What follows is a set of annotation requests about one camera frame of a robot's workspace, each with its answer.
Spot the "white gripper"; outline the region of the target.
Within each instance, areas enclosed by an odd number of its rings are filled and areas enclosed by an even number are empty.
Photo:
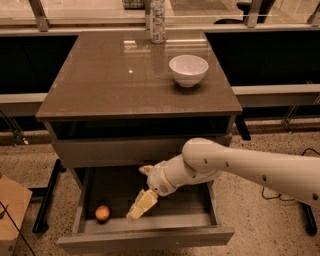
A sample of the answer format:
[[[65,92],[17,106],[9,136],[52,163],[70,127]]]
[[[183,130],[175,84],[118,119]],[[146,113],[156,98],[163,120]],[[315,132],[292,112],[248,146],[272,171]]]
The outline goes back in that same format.
[[[148,175],[147,185],[150,189],[138,193],[126,215],[128,221],[135,221],[150,210],[157,203],[158,196],[168,196],[186,183],[186,170],[182,159],[162,161],[155,166],[141,166],[139,172]]]

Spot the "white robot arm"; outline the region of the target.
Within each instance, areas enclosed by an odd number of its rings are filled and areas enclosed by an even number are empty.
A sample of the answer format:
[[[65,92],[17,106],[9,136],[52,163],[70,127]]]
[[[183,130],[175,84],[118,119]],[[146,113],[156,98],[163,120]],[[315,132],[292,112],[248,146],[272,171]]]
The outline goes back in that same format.
[[[286,194],[320,208],[320,158],[233,149],[204,138],[188,140],[182,153],[139,171],[147,176],[147,190],[139,192],[126,219],[135,221],[159,197],[182,186],[213,181],[220,171]]]

